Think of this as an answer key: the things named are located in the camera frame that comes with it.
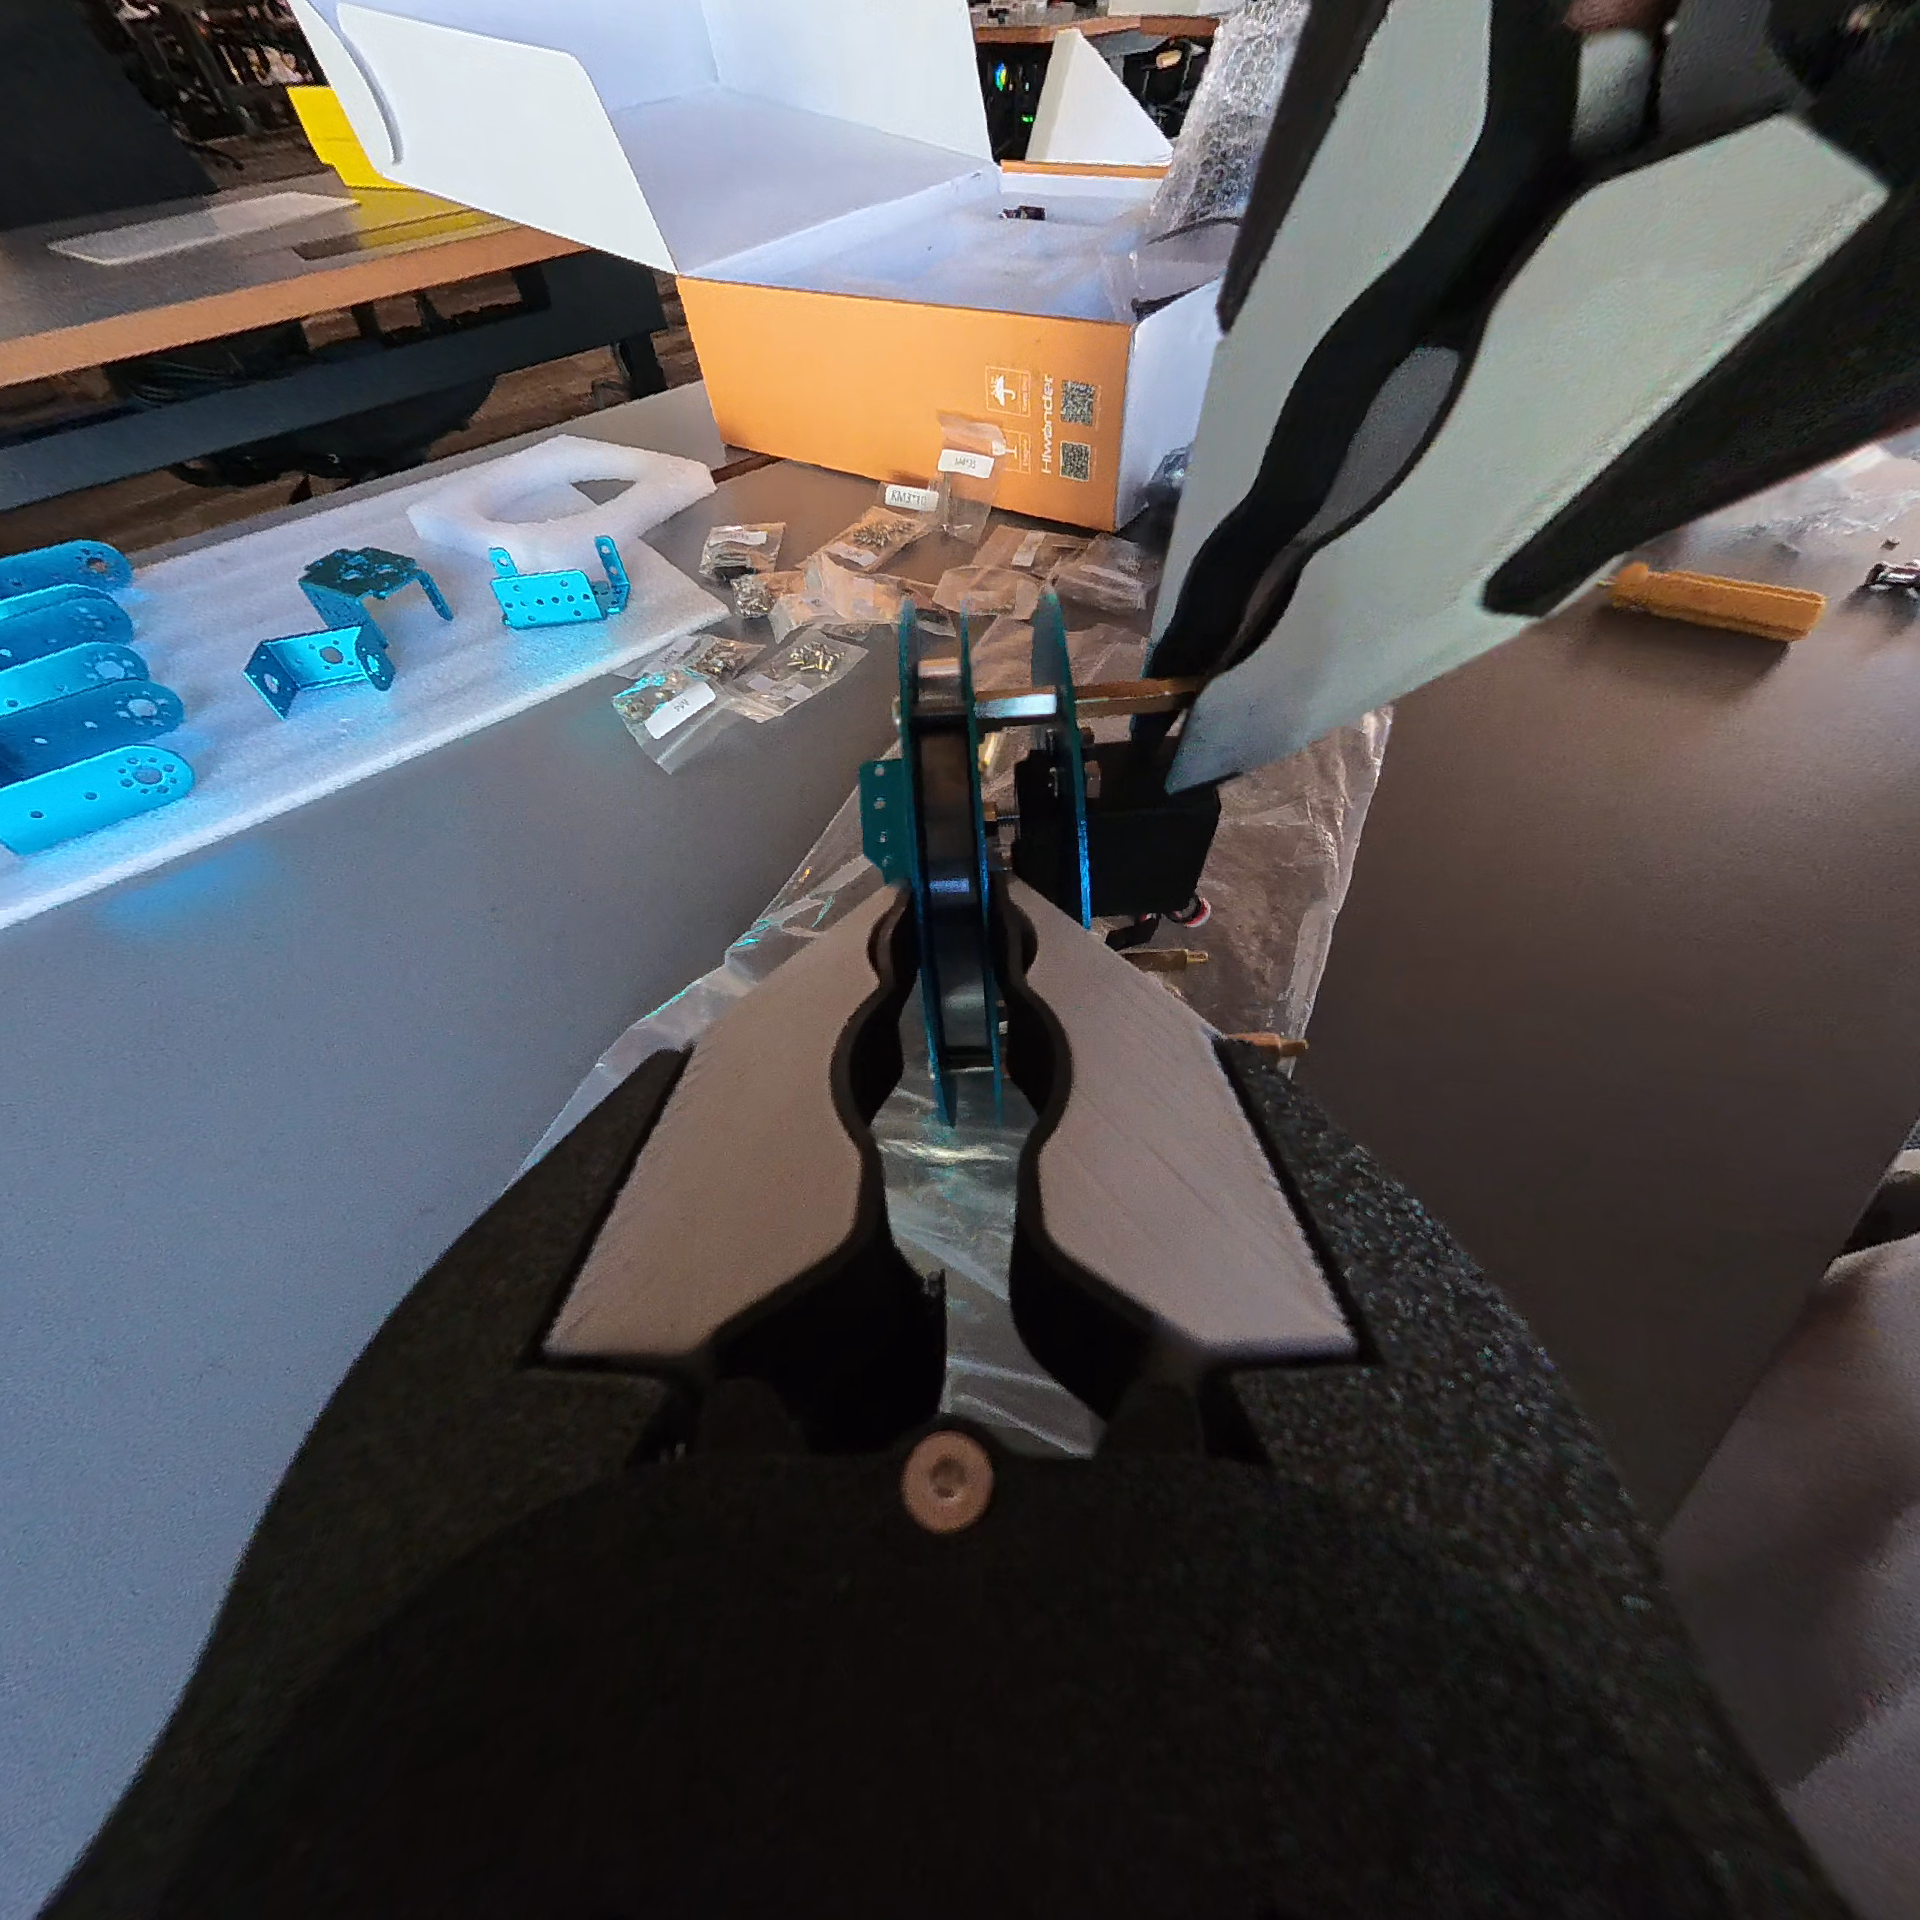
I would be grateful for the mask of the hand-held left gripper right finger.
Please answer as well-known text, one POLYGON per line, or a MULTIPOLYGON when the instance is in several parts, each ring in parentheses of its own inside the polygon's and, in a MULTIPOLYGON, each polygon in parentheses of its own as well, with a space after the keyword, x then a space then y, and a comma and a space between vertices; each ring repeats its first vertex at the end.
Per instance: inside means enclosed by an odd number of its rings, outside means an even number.
POLYGON ((1356 1359, 1208 1021, 1024 880, 1008 907, 1065 1078, 1038 1151, 1041 1251, 1140 1310, 1174 1364, 1356 1359))

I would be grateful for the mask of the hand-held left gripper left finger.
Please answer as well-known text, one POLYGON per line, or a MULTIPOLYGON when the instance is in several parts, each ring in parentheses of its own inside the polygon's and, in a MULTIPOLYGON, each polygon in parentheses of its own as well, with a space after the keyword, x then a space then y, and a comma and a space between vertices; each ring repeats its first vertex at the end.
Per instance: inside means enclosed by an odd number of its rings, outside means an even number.
POLYGON ((877 1229, 908 989, 910 894, 883 887, 705 1027, 545 1357, 697 1359, 877 1229))

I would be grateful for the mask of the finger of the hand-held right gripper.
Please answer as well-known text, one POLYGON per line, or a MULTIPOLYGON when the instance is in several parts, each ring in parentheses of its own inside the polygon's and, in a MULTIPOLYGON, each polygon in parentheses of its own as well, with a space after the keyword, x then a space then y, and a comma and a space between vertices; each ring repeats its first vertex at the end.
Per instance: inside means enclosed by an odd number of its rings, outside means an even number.
POLYGON ((1195 700, 1167 784, 1256 770, 1491 652, 1494 571, 1889 199, 1780 112, 1582 194, 1494 303, 1398 484, 1195 700))
POLYGON ((1312 5, 1221 280, 1152 667, 1252 652, 1430 429, 1465 311, 1569 179, 1565 5, 1312 5))

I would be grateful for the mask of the blue round base assembly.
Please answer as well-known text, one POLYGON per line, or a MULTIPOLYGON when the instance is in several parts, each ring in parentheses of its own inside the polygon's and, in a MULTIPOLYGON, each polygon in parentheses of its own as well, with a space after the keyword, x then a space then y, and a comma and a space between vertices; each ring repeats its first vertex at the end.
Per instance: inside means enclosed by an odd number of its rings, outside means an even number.
POLYGON ((857 775, 863 856, 905 888, 919 954, 929 1093, 958 1123, 983 1075, 1000 1115, 1013 962, 1000 895, 1024 880, 1070 922, 1190 922, 1219 820, 1208 787, 1172 790, 1172 723, 1205 677, 1079 684, 1065 612, 1045 591, 1028 684, 980 687, 964 615, 895 615, 895 754, 857 775))

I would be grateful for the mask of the grey desk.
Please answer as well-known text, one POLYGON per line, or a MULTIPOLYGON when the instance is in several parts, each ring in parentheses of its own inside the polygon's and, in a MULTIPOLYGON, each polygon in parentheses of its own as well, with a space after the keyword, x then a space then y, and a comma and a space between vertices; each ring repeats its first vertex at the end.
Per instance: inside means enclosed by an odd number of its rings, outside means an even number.
MULTIPOLYGON (((5 1915, 352 1357, 888 700, 661 775, 575 687, 5 930, 5 1915)), ((1915 1119, 1915 620, 1771 654, 1582 610, 1413 694, 1309 1042, 1669 1523, 1915 1119)))

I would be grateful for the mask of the wooden-edged office desk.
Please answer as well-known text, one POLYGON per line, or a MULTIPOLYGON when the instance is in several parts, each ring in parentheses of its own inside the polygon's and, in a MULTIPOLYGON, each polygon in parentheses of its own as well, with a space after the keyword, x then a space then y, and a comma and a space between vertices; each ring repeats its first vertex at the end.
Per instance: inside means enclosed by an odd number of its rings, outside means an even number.
POLYGON ((481 376, 619 348, 637 392, 661 390, 656 275, 545 231, 406 188, 332 174, 144 208, 123 224, 5 236, 5 392, 135 360, 189 356, 182 392, 111 392, 86 412, 5 427, 6 511, 384 413, 481 376), (92 268, 51 240, 271 194, 327 199, 300 224, 132 268, 92 268))

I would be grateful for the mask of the bubble wrap bag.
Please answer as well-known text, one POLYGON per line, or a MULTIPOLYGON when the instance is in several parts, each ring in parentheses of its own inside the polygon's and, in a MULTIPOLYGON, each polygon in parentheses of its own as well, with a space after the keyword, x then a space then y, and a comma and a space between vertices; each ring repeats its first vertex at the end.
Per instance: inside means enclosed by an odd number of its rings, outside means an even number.
POLYGON ((1148 210, 1148 232, 1161 237, 1243 216, 1309 8, 1309 2, 1248 2, 1219 23, 1148 210))

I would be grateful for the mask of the large clear plastic bag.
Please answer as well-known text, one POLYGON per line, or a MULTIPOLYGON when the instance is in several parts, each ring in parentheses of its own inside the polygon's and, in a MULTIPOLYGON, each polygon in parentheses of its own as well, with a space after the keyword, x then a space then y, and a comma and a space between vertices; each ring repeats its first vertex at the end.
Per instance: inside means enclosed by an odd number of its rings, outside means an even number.
MULTIPOLYGON (((1172 975, 1167 987, 1214 1029, 1305 1035, 1387 732, 1390 711, 1372 711, 1308 751, 1219 790, 1221 820, 1203 878, 1211 916, 1199 927, 1163 930, 1166 944, 1206 954, 1205 967, 1172 975)), ((848 790, 757 922, 713 968, 615 1037, 523 1168, 540 1164, 648 1054, 695 1042, 732 1002, 822 936, 877 884, 859 846, 857 794, 848 790)), ((1031 1125, 1032 1110, 1014 1088, 1004 1093, 1000 1117, 942 1123, 920 1008, 911 998, 903 1014, 903 1077, 880 1107, 873 1133, 895 1246, 924 1278, 944 1278, 942 1411, 952 1421, 989 1428, 1008 1450, 1088 1456, 1100 1419, 1041 1373, 1008 1304, 1016 1157, 1031 1125)))

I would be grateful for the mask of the white foam box insert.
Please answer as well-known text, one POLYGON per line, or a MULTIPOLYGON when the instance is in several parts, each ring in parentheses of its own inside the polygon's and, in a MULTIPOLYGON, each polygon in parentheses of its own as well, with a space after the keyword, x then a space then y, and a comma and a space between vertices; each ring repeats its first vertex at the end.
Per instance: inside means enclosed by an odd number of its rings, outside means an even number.
POLYGON ((1132 319, 1214 283, 1225 227, 1152 236, 1156 175, 988 168, 857 208, 827 224, 678 277, 705 285, 867 298, 1027 317, 1132 319), (1005 202, 1039 202, 1045 224, 1005 224, 1005 202))

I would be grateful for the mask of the pile of small screw bags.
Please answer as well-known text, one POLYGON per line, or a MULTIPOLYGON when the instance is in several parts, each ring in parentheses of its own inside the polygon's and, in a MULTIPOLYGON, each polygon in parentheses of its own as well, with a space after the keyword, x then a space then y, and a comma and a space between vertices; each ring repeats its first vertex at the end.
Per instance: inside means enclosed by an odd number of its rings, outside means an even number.
POLYGON ((1161 562, 1121 534, 1060 534, 995 522, 984 437, 944 448, 929 484, 886 482, 812 551, 782 522, 717 522, 699 573, 724 588, 735 635, 664 650, 612 700, 615 715, 664 770, 739 723, 767 724, 844 682, 911 615, 920 672, 958 682, 969 652, 975 687, 1038 684, 1035 616, 1051 595, 1065 615, 1137 615, 1161 562))

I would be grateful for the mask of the orange cardboard box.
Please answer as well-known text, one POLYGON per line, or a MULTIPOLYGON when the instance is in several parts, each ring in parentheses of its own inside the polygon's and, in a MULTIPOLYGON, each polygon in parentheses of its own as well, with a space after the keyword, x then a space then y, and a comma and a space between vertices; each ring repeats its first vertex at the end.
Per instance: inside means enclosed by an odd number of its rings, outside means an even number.
MULTIPOLYGON (((964 5, 295 5, 387 179, 678 280, 988 168, 964 5)), ((1000 446, 998 502, 1092 531, 1192 429, 1215 283, 1132 319, 705 285, 684 303, 720 435, 932 480, 944 429, 1000 446)))

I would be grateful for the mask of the white foam sheet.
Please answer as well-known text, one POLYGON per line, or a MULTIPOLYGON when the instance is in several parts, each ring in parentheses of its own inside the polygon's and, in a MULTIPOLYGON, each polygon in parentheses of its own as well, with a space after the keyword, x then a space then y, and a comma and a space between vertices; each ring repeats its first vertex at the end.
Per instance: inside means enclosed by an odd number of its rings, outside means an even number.
POLYGON ((481 567, 429 560, 452 620, 403 597, 387 607, 395 686, 300 692, 276 717, 247 684, 245 659, 270 631, 312 621, 295 573, 263 562, 259 540, 215 544, 142 573, 135 646, 182 700, 182 724, 153 743, 191 782, 159 807, 5 853, 1 925, 33 922, 101 888, 153 874, 247 828, 388 773, 525 712, 582 684, 633 675, 664 646, 713 627, 720 602, 652 547, 625 554, 630 599, 608 620, 509 629, 481 567))

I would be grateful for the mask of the white foam cutout piece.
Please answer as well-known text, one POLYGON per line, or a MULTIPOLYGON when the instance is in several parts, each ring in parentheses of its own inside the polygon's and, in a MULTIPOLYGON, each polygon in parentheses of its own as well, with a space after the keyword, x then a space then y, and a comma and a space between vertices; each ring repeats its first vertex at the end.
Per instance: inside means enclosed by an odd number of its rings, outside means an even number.
POLYGON ((420 541, 519 571, 584 568, 597 540, 625 549, 715 492, 705 463, 599 439, 555 437, 461 469, 406 502, 420 541))

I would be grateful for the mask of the clear acrylic plate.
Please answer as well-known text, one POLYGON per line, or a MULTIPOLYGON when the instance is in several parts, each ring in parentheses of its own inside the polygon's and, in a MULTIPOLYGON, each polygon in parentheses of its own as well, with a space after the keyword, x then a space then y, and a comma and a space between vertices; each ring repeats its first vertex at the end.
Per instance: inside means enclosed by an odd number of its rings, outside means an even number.
POLYGON ((51 240, 46 250, 92 268, 132 268, 300 224, 312 208, 328 210, 332 205, 328 199, 271 194, 185 210, 144 224, 73 232, 51 240))

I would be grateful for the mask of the black slanted board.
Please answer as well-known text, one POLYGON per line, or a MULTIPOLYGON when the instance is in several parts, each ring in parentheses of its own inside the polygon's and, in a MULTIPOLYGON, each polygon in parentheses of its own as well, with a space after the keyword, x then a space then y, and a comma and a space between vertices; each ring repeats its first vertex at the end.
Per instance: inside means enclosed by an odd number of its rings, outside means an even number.
POLYGON ((1 231, 204 199, 213 181, 68 2, 1 5, 1 231))

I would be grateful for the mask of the yellow-handled screwdriver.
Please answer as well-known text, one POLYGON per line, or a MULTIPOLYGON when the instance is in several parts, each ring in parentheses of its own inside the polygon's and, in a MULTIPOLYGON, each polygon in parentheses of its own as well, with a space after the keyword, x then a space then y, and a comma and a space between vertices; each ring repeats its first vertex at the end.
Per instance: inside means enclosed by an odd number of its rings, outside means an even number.
POLYGON ((1604 586, 1614 610, 1717 634, 1799 642, 1827 612, 1821 591, 1631 562, 1604 586))

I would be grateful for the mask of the blue long U bracket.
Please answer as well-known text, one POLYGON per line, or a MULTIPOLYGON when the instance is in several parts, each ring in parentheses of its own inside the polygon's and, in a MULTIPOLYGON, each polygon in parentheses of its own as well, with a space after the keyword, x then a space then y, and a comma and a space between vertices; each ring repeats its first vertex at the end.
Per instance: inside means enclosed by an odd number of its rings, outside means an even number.
POLYGON ((491 591, 502 624, 525 634, 617 616, 630 599, 628 571, 611 538, 599 534, 591 549, 604 571, 597 580, 581 567, 519 571, 511 554, 494 544, 486 558, 494 568, 491 591))

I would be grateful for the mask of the blue small bracket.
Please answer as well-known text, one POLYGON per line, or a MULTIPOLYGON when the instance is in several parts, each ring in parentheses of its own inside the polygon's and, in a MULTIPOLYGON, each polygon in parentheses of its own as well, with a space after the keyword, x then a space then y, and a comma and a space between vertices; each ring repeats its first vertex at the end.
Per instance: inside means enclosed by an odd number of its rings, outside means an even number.
POLYGON ((285 720, 308 692, 360 686, 388 691, 395 664, 381 631, 356 621, 263 640, 245 664, 245 679, 285 720))

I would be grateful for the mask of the blue multi-hole bracket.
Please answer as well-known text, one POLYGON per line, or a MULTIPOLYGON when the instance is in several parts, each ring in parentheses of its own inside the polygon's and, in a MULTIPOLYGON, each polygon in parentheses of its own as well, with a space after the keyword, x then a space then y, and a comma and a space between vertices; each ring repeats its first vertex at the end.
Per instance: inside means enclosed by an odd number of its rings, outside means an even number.
POLYGON ((406 588, 420 588, 445 621, 452 610, 437 580, 408 555, 381 547, 340 547, 310 560, 300 573, 300 591, 332 631, 373 629, 368 604, 388 602, 406 588))

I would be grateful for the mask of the blue round-end side bracket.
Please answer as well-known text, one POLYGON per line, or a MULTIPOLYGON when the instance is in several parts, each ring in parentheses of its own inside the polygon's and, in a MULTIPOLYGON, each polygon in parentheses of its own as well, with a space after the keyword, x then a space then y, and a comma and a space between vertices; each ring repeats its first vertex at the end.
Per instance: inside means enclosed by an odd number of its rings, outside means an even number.
POLYGON ((1 846, 32 855, 182 799, 193 768, 179 751, 129 746, 1 787, 1 846))
POLYGON ((142 684, 149 677, 145 661, 132 646, 118 640, 85 640, 6 667, 0 675, 1 715, 25 712, 111 684, 142 684))
POLYGON ((132 586, 135 568, 117 547, 92 540, 46 544, 1 555, 1 599, 54 588, 85 588, 118 595, 132 586))
POLYGON ((185 720, 180 698, 153 682, 109 682, 1 712, 1 784, 51 775, 103 751, 164 735, 185 720))
POLYGON ((132 642, 129 615, 103 589, 54 586, 1 599, 1 667, 86 642, 132 642))

